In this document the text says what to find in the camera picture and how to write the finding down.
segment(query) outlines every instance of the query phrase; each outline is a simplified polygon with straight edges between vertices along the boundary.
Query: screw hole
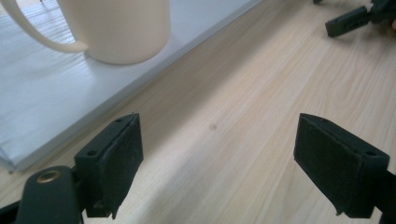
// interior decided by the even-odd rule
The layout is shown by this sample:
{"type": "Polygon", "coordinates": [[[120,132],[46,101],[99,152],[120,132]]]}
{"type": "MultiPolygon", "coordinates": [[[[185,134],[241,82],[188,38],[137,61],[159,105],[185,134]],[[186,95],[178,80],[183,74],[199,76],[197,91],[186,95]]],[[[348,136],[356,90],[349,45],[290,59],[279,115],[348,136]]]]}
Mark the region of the screw hole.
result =
{"type": "Polygon", "coordinates": [[[37,183],[46,184],[61,176],[61,172],[57,170],[48,171],[37,178],[37,183]]]}
{"type": "Polygon", "coordinates": [[[88,153],[87,153],[87,155],[88,156],[94,156],[94,155],[96,155],[98,152],[97,151],[89,151],[88,153]]]}

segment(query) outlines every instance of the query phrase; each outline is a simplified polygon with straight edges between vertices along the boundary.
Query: wood grain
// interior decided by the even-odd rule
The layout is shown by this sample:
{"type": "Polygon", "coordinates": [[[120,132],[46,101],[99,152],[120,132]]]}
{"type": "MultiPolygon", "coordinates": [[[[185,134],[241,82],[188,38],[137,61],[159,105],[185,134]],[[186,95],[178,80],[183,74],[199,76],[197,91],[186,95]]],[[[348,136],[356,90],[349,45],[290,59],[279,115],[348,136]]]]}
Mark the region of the wood grain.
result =
{"type": "Polygon", "coordinates": [[[396,34],[331,39],[324,22],[361,4],[265,0],[24,173],[0,172],[0,205],[113,119],[141,115],[145,160],[116,220],[86,223],[378,223],[336,216],[292,157],[300,113],[330,119],[391,156],[396,34]]]}

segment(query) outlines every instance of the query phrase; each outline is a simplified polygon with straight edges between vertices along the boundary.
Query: black mechanical part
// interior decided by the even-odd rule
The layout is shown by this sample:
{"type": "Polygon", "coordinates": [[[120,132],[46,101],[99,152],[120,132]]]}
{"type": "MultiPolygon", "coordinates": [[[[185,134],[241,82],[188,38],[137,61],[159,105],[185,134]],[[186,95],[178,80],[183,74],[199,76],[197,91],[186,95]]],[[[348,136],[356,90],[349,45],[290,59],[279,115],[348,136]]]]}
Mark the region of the black mechanical part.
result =
{"type": "Polygon", "coordinates": [[[0,209],[1,223],[83,223],[116,217],[143,160],[138,114],[116,119],[76,156],[76,166],[50,167],[32,175],[22,199],[0,209]]]}
{"type": "Polygon", "coordinates": [[[327,119],[301,114],[294,158],[335,206],[337,214],[396,223],[396,176],[389,155],[327,119]]]}
{"type": "Polygon", "coordinates": [[[327,34],[337,37],[356,30],[369,22],[379,24],[388,21],[391,24],[396,20],[396,0],[372,0],[370,11],[367,7],[358,7],[338,18],[326,22],[327,34]]]}

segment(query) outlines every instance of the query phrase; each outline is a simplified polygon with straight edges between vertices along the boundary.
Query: white mug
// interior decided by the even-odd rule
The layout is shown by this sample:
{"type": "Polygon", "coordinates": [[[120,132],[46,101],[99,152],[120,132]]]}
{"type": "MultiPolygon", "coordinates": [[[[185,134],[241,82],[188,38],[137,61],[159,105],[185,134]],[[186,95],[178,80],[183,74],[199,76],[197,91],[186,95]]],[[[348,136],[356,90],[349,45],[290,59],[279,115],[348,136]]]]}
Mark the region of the white mug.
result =
{"type": "Polygon", "coordinates": [[[41,44],[83,52],[105,63],[140,63],[156,55],[170,35],[169,0],[57,0],[75,38],[56,43],[23,16],[16,0],[0,0],[12,19],[41,44]]]}

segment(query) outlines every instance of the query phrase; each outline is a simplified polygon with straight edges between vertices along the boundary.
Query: light wood surface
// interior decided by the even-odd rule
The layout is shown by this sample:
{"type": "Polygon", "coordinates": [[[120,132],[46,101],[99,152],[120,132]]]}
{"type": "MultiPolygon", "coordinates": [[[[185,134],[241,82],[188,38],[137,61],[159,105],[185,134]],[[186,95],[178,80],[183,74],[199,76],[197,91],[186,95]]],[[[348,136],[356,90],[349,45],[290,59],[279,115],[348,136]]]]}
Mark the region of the light wood surface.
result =
{"type": "MultiPolygon", "coordinates": [[[[19,171],[34,164],[259,2],[171,0],[166,46],[150,60],[122,67],[43,48],[9,16],[0,17],[0,105],[7,105],[0,107],[0,165],[19,171]]],[[[74,41],[55,0],[24,13],[48,39],[74,41]]]]}
{"type": "Polygon", "coordinates": [[[337,216],[293,159],[299,114],[329,119],[391,156],[396,172],[396,34],[336,39],[324,22],[363,4],[264,0],[49,158],[0,171],[0,206],[29,175],[74,164],[113,119],[138,112],[145,160],[116,220],[86,223],[378,223],[337,216]]]}

